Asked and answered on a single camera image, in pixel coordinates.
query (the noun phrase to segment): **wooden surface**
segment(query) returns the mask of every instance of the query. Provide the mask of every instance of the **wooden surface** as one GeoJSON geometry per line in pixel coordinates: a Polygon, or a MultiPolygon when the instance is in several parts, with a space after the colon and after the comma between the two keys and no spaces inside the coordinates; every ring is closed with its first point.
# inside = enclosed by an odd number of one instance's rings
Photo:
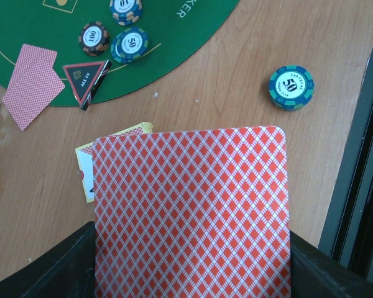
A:
{"type": "Polygon", "coordinates": [[[373,0],[241,0],[203,48],[138,92],[86,112],[50,107],[24,132],[2,106],[0,280],[94,219],[74,148],[142,121],[156,132],[283,128],[290,228],[317,245],[372,44],[373,0]],[[287,64],[308,68],[316,83],[296,112],[276,109],[267,91],[287,64]]]}

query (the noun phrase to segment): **yellow circle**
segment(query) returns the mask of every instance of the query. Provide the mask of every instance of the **yellow circle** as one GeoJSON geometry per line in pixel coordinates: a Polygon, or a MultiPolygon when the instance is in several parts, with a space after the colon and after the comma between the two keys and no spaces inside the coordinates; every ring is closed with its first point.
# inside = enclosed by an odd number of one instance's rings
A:
{"type": "Polygon", "coordinates": [[[59,6],[64,6],[67,2],[68,2],[68,0],[57,0],[57,4],[59,6]]]}

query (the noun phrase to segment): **green poker mat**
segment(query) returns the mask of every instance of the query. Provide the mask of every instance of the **green poker mat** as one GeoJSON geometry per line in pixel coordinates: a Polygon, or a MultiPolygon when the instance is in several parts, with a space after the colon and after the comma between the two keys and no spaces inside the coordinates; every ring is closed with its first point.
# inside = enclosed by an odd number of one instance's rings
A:
{"type": "Polygon", "coordinates": [[[51,106],[77,106],[62,66],[92,61],[113,63],[93,103],[138,90],[172,71],[197,51],[232,13],[239,0],[142,0],[143,13],[131,26],[113,21],[109,0],[0,1],[0,84],[7,87],[23,44],[58,52],[54,70],[66,88],[51,106]],[[147,54],[130,65],[114,61],[110,49],[97,57],[83,53],[78,37],[83,26],[102,22],[111,41],[137,26],[149,36],[147,54]]]}

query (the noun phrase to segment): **poker chip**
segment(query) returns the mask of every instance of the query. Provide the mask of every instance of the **poker chip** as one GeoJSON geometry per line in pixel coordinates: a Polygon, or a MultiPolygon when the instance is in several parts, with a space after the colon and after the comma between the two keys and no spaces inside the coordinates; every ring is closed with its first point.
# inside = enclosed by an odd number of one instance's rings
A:
{"type": "Polygon", "coordinates": [[[298,65],[279,68],[269,81],[272,102],[286,111],[294,111],[308,104],[314,91],[315,84],[310,72],[298,65]]]}
{"type": "Polygon", "coordinates": [[[113,19],[119,25],[123,25],[123,23],[133,24],[137,22],[142,14],[141,0],[111,0],[109,8],[113,19]]]}
{"type": "Polygon", "coordinates": [[[109,47],[109,32],[101,22],[90,22],[80,32],[79,44],[89,56],[98,56],[109,47]]]}
{"type": "Polygon", "coordinates": [[[131,27],[112,41],[111,54],[119,63],[131,63],[139,59],[148,48],[148,35],[138,27],[131,27]]]}

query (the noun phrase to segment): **black triangle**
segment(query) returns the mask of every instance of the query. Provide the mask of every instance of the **black triangle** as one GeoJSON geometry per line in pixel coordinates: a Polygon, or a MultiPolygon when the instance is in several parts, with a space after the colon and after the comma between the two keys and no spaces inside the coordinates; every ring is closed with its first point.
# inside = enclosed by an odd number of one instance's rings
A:
{"type": "Polygon", "coordinates": [[[63,66],[79,106],[85,110],[105,78],[112,63],[109,60],[63,66]]]}

